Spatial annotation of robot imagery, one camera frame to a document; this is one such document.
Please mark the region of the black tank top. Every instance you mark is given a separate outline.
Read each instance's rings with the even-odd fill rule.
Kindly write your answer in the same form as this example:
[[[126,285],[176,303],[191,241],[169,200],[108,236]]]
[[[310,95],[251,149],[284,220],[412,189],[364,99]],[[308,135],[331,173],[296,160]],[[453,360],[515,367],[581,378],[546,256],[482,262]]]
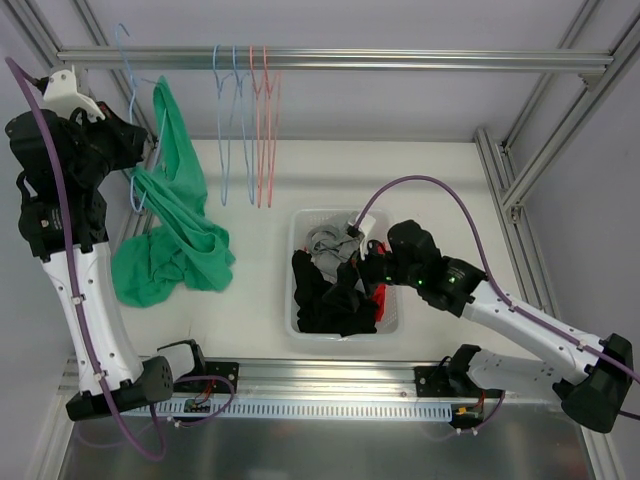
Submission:
[[[377,305],[362,292],[356,313],[340,312],[326,305],[323,294],[333,285],[312,263],[311,255],[296,250],[291,259],[296,288],[293,298],[298,307],[297,327],[303,334],[337,334],[348,337],[377,332]]]

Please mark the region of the pink hanger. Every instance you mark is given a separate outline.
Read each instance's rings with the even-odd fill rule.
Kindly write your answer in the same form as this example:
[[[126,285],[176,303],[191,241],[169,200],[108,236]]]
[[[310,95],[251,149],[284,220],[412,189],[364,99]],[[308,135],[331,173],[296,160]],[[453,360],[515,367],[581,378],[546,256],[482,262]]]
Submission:
[[[280,124],[281,71],[270,72],[269,50],[263,48],[263,65],[266,95],[267,119],[267,207],[272,207],[277,158],[277,142]]]
[[[266,113],[266,87],[268,79],[264,72],[257,68],[256,48],[249,47],[249,67],[255,104],[255,145],[256,145],[256,206],[262,205],[263,178],[264,178],[264,127],[263,120]]]

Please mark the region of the red tank top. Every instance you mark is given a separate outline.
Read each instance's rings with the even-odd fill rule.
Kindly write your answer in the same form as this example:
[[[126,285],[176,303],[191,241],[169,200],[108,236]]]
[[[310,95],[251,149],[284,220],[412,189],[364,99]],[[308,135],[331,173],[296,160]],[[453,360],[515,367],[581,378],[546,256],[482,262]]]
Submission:
[[[376,287],[371,300],[377,305],[375,313],[375,322],[380,323],[384,317],[385,305],[386,305],[386,284],[380,284]]]

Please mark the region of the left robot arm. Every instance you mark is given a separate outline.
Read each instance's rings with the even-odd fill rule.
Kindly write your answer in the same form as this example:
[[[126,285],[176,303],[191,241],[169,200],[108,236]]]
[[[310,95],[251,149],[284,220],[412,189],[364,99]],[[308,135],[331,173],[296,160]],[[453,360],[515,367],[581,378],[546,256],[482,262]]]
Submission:
[[[99,106],[97,120],[80,108],[69,117],[36,109],[5,127],[22,167],[19,232],[54,286],[72,336],[79,387],[66,411],[75,422],[163,402],[176,383],[196,391],[208,378],[195,341],[168,344],[144,360],[126,332],[99,186],[142,160],[147,132]]]

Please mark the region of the grey tank top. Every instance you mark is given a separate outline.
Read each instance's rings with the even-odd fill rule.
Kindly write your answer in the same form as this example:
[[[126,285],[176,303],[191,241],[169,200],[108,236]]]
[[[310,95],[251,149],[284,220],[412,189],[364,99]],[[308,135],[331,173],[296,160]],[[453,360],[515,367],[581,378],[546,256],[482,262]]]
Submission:
[[[306,251],[329,282],[337,280],[338,267],[359,251],[361,237],[353,237],[349,233],[357,216],[356,211],[340,212],[311,229],[306,236]]]

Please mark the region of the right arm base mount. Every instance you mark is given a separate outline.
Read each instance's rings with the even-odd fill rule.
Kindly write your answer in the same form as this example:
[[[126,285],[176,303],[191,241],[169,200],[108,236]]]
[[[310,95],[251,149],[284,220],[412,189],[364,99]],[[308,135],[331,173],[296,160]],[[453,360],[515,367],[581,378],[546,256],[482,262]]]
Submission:
[[[413,368],[416,394],[419,398],[479,398],[482,393],[497,399],[499,389],[482,388],[469,376],[469,365],[481,350],[477,345],[463,344],[452,356],[445,356],[436,366]]]

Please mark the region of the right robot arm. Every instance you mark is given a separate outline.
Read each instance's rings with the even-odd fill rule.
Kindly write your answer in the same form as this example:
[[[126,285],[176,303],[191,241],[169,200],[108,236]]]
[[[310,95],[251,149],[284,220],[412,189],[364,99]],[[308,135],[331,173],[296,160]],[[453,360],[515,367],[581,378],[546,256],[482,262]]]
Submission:
[[[557,404],[581,426],[612,431],[633,381],[633,351],[624,337],[600,338],[513,298],[492,276],[472,264],[444,256],[431,234],[415,221],[392,226],[389,248],[376,240],[338,269],[324,301],[351,311],[380,285],[413,288],[436,310],[489,328],[531,353],[524,359],[464,344],[449,360],[448,388],[466,397],[475,390],[501,390]]]

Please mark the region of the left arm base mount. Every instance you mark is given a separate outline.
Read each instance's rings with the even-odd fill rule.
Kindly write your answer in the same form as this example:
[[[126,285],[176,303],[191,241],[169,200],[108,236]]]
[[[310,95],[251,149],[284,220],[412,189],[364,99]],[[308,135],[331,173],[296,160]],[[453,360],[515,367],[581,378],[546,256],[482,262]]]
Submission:
[[[236,393],[240,364],[228,360],[206,360],[205,373],[210,380],[211,394]]]

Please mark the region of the green tank top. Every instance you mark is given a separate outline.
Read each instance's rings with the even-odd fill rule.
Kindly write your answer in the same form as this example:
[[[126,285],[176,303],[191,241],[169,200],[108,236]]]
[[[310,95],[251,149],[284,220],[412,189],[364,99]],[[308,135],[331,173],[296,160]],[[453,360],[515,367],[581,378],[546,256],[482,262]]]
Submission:
[[[134,170],[136,193],[160,225],[125,240],[111,271],[119,302],[147,308],[166,301],[176,286],[224,291],[233,279],[230,234],[208,219],[207,182],[168,80],[153,90],[162,158],[152,171]]]

